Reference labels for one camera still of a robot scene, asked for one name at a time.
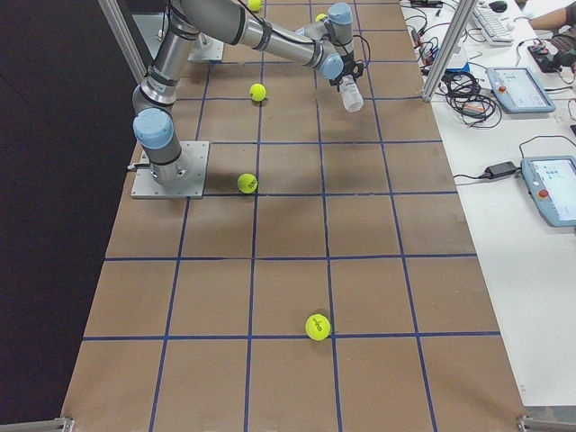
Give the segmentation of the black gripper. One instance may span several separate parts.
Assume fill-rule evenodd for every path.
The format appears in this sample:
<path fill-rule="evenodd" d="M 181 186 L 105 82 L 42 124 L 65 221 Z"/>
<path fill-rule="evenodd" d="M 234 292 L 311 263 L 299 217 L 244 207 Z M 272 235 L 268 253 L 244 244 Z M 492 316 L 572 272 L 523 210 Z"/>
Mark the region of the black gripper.
<path fill-rule="evenodd" d="M 348 61 L 344 65 L 342 73 L 334 79 L 329 80 L 329 84 L 339 90 L 345 83 L 345 79 L 352 80 L 354 83 L 363 76 L 365 63 L 362 60 Z"/>

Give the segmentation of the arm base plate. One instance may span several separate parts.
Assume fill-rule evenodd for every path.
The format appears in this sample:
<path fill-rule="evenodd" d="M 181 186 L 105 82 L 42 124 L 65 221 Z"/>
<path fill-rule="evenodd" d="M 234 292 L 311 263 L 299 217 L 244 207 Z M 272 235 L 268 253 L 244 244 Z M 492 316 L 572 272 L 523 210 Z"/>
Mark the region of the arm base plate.
<path fill-rule="evenodd" d="M 192 50 L 188 56 L 190 62 L 219 62 L 222 61 L 224 43 L 205 34 L 200 34 L 193 42 Z"/>
<path fill-rule="evenodd" d="M 180 158 L 170 165 L 154 165 L 142 150 L 137 164 L 131 197 L 134 199 L 202 199 L 205 186 L 209 141 L 181 141 Z"/>

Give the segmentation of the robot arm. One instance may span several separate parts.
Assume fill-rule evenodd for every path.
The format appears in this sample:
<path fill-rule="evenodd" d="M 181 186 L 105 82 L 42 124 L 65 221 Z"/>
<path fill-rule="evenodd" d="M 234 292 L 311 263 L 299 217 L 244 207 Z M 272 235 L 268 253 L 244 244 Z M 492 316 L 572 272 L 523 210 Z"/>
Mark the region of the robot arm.
<path fill-rule="evenodd" d="M 171 110 L 182 68 L 201 34 L 318 70 L 340 92 L 348 112 L 364 105 L 356 84 L 364 65 L 355 58 L 353 14 L 346 3 L 333 4 L 327 17 L 298 31 L 253 16 L 233 1 L 174 1 L 168 11 L 166 35 L 132 96 L 133 131 L 148 157 L 149 175 L 158 185 L 180 183 L 194 166 L 176 136 Z"/>

